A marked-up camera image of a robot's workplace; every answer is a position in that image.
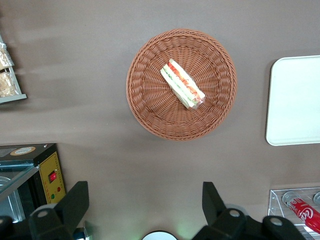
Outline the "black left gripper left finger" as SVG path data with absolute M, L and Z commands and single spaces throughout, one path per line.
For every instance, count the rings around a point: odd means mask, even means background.
M 37 208 L 28 225 L 33 240 L 72 240 L 74 231 L 89 208 L 87 181 L 77 182 L 57 203 Z

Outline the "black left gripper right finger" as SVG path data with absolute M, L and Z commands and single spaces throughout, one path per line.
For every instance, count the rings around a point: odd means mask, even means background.
M 212 182 L 202 185 L 202 210 L 207 221 L 194 240 L 239 240 L 247 218 L 236 208 L 227 208 Z

